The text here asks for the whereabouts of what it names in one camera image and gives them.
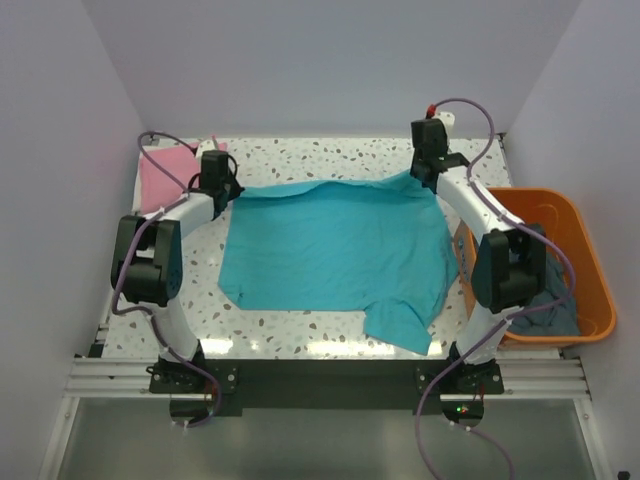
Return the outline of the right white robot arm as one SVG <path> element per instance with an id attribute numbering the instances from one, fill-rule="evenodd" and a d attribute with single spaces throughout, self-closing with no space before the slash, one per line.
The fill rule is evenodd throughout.
<path id="1" fill-rule="evenodd" d="M 520 230 L 521 219 L 467 176 L 468 160 L 449 151 L 452 125 L 451 119 L 439 117 L 411 123 L 410 174 L 453 208 L 473 235 L 459 259 L 466 262 L 474 306 L 452 346 L 462 358 L 445 369 L 448 386 L 466 393 L 481 380 L 478 365 L 495 358 L 512 317 L 542 291 L 546 247 L 541 227 L 532 233 Z"/>

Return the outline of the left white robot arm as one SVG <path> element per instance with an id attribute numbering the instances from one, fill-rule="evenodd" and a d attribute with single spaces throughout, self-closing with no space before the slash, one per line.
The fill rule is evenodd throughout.
<path id="1" fill-rule="evenodd" d="M 142 314 L 159 346 L 159 359 L 174 363 L 171 378 L 185 392 L 200 390 L 207 368 L 197 359 L 200 342 L 179 299 L 183 240 L 216 220 L 243 192 L 235 158 L 222 150 L 198 154 L 199 171 L 178 198 L 145 215 L 120 219 L 111 266 L 111 312 Z"/>

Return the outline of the teal t shirt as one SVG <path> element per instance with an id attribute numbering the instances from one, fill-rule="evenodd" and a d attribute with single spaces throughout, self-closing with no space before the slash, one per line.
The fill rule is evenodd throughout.
<path id="1" fill-rule="evenodd" d="M 435 195 L 402 172 L 246 189 L 218 286 L 244 310 L 362 311 L 366 335 L 425 355 L 457 275 Z"/>

